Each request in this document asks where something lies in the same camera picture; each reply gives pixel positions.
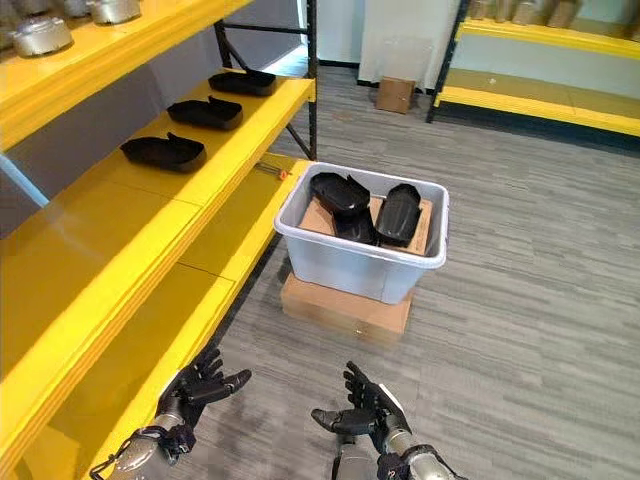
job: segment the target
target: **plastic storage bin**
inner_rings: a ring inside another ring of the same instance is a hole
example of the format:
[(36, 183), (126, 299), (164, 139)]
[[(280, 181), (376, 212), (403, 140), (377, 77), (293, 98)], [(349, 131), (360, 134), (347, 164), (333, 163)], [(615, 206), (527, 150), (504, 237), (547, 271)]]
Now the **plastic storage bin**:
[[(309, 181), (320, 172), (352, 175), (373, 196), (383, 197), (399, 183), (415, 186), (422, 198), (433, 203), (426, 254), (412, 255), (298, 228), (311, 201)], [(449, 193), (444, 187), (321, 162), (307, 169), (275, 219), (297, 278), (390, 304), (402, 301), (425, 272), (444, 264), (448, 226)]]

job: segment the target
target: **black metal shelf post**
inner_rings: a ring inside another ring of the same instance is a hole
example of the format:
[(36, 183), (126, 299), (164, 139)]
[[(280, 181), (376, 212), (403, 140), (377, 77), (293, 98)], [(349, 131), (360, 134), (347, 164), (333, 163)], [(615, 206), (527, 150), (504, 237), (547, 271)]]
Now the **black metal shelf post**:
[(442, 60), (442, 65), (440, 66), (440, 72), (438, 73), (436, 86), (433, 89), (433, 95), (431, 95), (431, 103), (429, 105), (429, 112), (427, 113), (427, 123), (433, 122), (433, 116), (436, 113), (435, 101), (438, 98), (438, 94), (444, 88), (444, 82), (447, 80), (449, 68), (451, 67), (451, 61), (453, 60), (453, 53), (455, 52), (456, 46), (458, 45), (458, 29), (460, 28), (460, 24), (464, 22), (464, 19), (467, 16), (469, 1), (470, 0), (460, 0), (460, 4), (458, 5), (458, 13), (456, 14), (453, 28), (451, 29), (451, 36), (449, 37), (449, 43), (447, 44), (447, 51), (444, 55), (444, 59)]
[(254, 30), (259, 32), (275, 32), (288, 33), (295, 35), (306, 35), (307, 37), (307, 73), (306, 78), (315, 80), (315, 92), (313, 101), (309, 102), (309, 146), (304, 143), (302, 137), (288, 124), (287, 130), (300, 146), (302, 151), (310, 160), (316, 160), (318, 155), (318, 54), (317, 54), (317, 0), (307, 0), (307, 26), (306, 28), (293, 27), (273, 27), (264, 25), (250, 25), (243, 23), (232, 23), (220, 20), (215, 24), (216, 39), (218, 40), (218, 49), (220, 50), (220, 58), (222, 66), (231, 68), (233, 66), (231, 58), (233, 57), (240, 67), (244, 70), (249, 69), (247, 63), (242, 59), (238, 51), (231, 45), (227, 38), (226, 29), (234, 28), (238, 30)]

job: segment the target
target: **metal robotic arm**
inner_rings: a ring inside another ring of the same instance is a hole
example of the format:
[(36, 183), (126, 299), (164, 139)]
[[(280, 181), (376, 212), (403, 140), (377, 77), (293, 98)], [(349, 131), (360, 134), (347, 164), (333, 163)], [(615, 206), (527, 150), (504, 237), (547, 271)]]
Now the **metal robotic arm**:
[[(379, 480), (466, 480), (457, 475), (431, 445), (416, 441), (399, 402), (384, 385), (371, 382), (353, 363), (344, 372), (348, 400), (355, 408), (340, 412), (315, 409), (313, 419), (338, 435), (368, 434), (380, 453)], [(369, 478), (364, 468), (338, 468), (336, 480)]]
[(225, 377), (215, 345), (207, 345), (173, 378), (158, 402), (151, 425), (133, 432), (114, 455), (91, 469), (93, 480), (114, 464), (109, 480), (164, 480), (167, 470), (196, 443), (193, 430), (205, 405), (240, 390), (251, 378), (250, 370)]

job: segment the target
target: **brown cardboard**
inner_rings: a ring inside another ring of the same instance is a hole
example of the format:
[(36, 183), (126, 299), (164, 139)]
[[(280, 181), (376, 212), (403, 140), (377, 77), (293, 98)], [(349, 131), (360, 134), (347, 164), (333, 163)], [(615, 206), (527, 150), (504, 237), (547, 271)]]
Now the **brown cardboard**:
[(389, 112), (407, 113), (416, 82), (400, 78), (382, 77), (378, 88), (376, 108)]
[(400, 303), (388, 305), (298, 280), (289, 274), (280, 298), (290, 317), (311, 320), (364, 340), (395, 342), (404, 333), (413, 290)]
[[(371, 219), (375, 225), (380, 213), (380, 207), (382, 206), (382, 198), (371, 197), (369, 202), (369, 210), (371, 211)], [(429, 200), (424, 198), (420, 200), (420, 218), (418, 218), (418, 225), (416, 226), (416, 233), (411, 239), (411, 243), (407, 247), (396, 247), (393, 245), (381, 244), (383, 248), (389, 248), (391, 250), (397, 250), (399, 252), (412, 253), (414, 255), (424, 255), (427, 248), (427, 237), (429, 236), (429, 222), (431, 220), (431, 209), (433, 205)], [(302, 217), (302, 222), (299, 225), (300, 228), (310, 230), (312, 232), (324, 233), (325, 235), (331, 235), (335, 237), (335, 230), (333, 229), (333, 218), (322, 206), (317, 198), (313, 198), (311, 203), (307, 207), (307, 211)]]
[(580, 3), (575, 0), (560, 0), (547, 22), (548, 27), (569, 28), (578, 14)]

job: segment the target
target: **black curved part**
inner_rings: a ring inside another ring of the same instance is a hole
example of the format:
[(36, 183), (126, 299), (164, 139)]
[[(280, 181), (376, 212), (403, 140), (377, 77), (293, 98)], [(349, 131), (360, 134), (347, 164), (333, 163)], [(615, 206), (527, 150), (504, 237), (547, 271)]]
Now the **black curved part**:
[(181, 173), (200, 168), (207, 155), (202, 143), (172, 133), (167, 133), (166, 139), (134, 138), (124, 143), (120, 149), (131, 162)]
[(211, 96), (208, 102), (187, 100), (174, 103), (167, 112), (175, 122), (219, 130), (233, 130), (242, 122), (242, 105)]
[(337, 173), (321, 172), (310, 182), (311, 192), (329, 212), (343, 216), (357, 215), (369, 207), (369, 190), (351, 175), (345, 180)]
[(209, 85), (221, 92), (268, 97), (276, 91), (276, 76), (257, 70), (224, 72), (209, 78)]
[(378, 232), (373, 226), (371, 212), (365, 208), (356, 215), (333, 214), (333, 228), (338, 238), (352, 242), (378, 244)]
[(380, 241), (406, 247), (416, 233), (420, 218), (420, 194), (413, 185), (392, 188), (382, 203), (376, 221)]

